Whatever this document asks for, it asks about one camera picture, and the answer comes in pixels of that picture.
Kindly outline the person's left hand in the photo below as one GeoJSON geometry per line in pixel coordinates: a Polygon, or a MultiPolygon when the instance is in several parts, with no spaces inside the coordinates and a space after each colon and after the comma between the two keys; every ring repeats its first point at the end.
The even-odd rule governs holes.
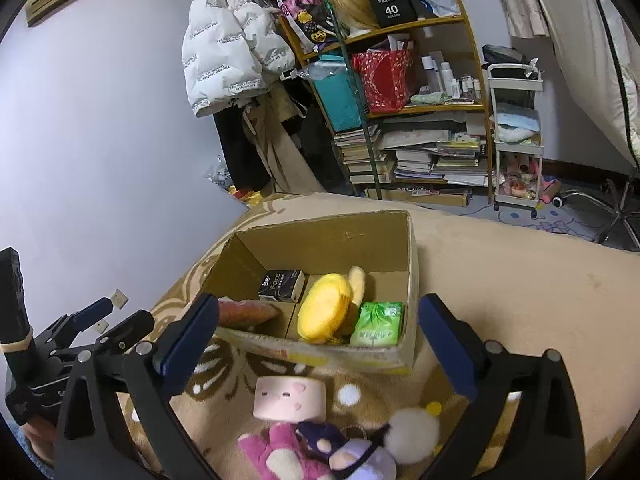
{"type": "Polygon", "coordinates": [[[50,422],[40,417],[34,417],[21,426],[25,437],[29,440],[36,456],[48,466],[54,462],[54,445],[56,429],[50,422]]]}

